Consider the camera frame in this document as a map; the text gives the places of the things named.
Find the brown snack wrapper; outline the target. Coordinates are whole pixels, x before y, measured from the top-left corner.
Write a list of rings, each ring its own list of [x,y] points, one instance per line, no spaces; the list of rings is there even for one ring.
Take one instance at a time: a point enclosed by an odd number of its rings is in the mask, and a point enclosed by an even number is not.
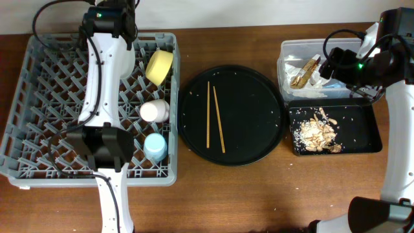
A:
[[[321,61],[321,56],[319,54],[314,55],[293,77],[290,82],[290,87],[292,89],[302,89],[305,87],[307,82],[310,80],[312,73],[316,70],[319,62]]]

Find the food scraps pile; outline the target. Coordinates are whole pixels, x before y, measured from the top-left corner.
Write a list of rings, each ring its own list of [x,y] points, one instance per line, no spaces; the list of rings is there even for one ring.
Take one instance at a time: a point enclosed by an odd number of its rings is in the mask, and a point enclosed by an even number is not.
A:
[[[336,143],[338,122],[329,118],[322,107],[312,107],[313,115],[305,120],[294,120],[293,146],[297,152],[339,153],[342,145]]]

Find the yellow plastic bowl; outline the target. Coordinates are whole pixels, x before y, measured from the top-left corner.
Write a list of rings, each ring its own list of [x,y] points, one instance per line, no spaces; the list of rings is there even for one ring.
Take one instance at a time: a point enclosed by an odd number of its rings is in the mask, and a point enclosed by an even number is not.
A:
[[[159,86],[165,80],[173,63],[173,54],[164,50],[153,53],[146,68],[146,78]]]

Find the pink plastic cup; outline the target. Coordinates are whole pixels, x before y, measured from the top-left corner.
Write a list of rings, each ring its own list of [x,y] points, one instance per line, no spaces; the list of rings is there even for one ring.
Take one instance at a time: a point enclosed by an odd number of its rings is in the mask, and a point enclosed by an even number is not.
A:
[[[146,122],[165,122],[169,118],[169,104],[162,99],[145,102],[139,113]]]

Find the light blue plastic cup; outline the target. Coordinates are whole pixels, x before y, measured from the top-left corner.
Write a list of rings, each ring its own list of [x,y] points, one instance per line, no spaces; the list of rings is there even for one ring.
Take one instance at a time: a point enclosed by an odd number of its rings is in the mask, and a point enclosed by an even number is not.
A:
[[[162,161],[168,154],[168,145],[159,133],[149,134],[144,141],[144,155],[155,163]]]

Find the white round plate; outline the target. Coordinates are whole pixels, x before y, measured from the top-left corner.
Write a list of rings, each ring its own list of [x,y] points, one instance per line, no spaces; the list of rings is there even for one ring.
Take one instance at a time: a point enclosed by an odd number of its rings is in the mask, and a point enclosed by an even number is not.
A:
[[[135,66],[135,50],[131,47],[130,50],[125,50],[121,56],[121,79],[128,78],[133,72]]]

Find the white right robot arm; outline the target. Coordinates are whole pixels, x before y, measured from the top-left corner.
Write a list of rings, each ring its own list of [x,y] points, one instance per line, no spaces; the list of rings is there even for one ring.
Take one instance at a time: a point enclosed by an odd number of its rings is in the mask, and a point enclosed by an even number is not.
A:
[[[412,232],[413,231],[413,9],[396,8],[380,15],[366,32],[358,52],[339,47],[325,51],[323,78],[346,84],[352,93],[373,87],[386,96],[389,109],[389,147],[386,176],[380,199],[355,197],[348,213],[330,220],[315,220],[307,232]]]

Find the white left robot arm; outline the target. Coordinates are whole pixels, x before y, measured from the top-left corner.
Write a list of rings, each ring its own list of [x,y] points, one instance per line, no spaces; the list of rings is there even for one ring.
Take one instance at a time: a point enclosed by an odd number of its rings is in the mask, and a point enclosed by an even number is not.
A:
[[[98,184],[103,232],[134,232],[127,196],[127,169],[135,149],[133,135],[122,129],[118,116],[120,80],[135,66],[138,1],[90,1],[73,49],[85,43],[89,63],[83,107],[75,125],[55,133],[47,144],[48,160],[60,175],[95,179]],[[52,143],[65,135],[81,155],[90,174],[63,171],[55,162]]]

